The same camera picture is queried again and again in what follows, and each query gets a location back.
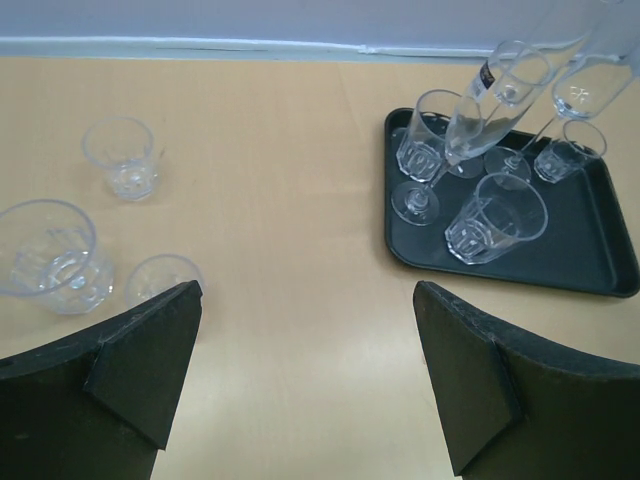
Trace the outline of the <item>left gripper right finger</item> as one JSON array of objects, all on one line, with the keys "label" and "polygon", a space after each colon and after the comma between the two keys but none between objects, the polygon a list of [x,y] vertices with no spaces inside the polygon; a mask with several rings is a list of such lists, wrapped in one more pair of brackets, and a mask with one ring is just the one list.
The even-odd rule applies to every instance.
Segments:
[{"label": "left gripper right finger", "polygon": [[635,479],[639,368],[548,340],[436,283],[413,293],[453,473]]}]

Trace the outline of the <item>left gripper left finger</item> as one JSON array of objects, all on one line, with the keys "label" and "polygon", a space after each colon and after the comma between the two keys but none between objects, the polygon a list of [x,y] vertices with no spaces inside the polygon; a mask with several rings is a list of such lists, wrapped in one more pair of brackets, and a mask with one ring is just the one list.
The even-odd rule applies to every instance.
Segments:
[{"label": "left gripper left finger", "polygon": [[183,282],[1,361],[4,479],[148,479],[166,449],[200,320]]}]

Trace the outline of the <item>wide clear cup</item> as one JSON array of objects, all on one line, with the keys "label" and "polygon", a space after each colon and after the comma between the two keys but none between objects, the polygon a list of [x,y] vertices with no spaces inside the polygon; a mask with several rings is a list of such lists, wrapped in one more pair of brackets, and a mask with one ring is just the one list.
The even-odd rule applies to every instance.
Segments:
[{"label": "wide clear cup", "polygon": [[1,294],[62,315],[94,310],[113,292],[115,267],[76,205],[34,199],[1,212]]}]

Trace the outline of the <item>large faceted tumbler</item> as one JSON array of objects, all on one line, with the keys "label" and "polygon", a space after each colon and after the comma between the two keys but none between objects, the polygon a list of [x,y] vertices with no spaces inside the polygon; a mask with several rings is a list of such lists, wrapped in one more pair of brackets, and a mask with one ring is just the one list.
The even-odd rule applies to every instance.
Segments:
[{"label": "large faceted tumbler", "polygon": [[445,229],[451,255],[484,265],[543,235],[547,205],[527,181],[508,173],[484,176]]}]

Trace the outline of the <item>faceted tumbler glass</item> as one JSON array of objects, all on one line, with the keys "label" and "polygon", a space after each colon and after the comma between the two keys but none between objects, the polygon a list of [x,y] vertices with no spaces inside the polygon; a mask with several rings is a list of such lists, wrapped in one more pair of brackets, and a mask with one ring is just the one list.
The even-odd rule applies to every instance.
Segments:
[{"label": "faceted tumbler glass", "polygon": [[457,165],[449,164],[445,157],[445,134],[460,98],[446,89],[429,90],[419,97],[396,152],[398,168],[408,177],[397,185],[397,190],[433,185],[442,167],[447,168],[447,174],[461,179],[481,175],[481,157]]}]

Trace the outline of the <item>clear wine glass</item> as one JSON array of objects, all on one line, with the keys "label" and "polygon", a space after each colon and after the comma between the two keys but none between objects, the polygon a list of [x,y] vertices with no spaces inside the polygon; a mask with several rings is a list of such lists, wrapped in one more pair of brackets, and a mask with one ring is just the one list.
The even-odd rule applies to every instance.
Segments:
[{"label": "clear wine glass", "polygon": [[504,138],[531,106],[550,70],[547,58],[532,45],[504,41],[463,94],[444,89],[423,94],[396,151],[398,167],[409,179],[391,195],[394,212],[414,226],[433,223],[440,209],[435,185],[455,166]]}]

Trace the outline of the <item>etched stemmed glass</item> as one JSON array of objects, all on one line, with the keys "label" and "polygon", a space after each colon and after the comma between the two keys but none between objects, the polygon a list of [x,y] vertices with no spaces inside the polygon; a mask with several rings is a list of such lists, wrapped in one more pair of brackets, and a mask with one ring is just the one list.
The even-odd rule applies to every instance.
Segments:
[{"label": "etched stemmed glass", "polygon": [[519,122],[595,32],[614,1],[538,1],[520,29],[482,64],[455,107],[445,136],[449,164],[479,157]]}]

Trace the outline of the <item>tall champagne flute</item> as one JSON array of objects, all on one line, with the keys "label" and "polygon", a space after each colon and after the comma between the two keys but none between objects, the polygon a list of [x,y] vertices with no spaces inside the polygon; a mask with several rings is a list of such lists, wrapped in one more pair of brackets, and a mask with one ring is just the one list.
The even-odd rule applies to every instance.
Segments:
[{"label": "tall champagne flute", "polygon": [[494,147],[484,154],[485,171],[531,180],[525,157],[546,134],[568,123],[577,128],[599,115],[639,74],[639,3],[626,1],[607,15],[554,83],[554,116],[520,150]]}]

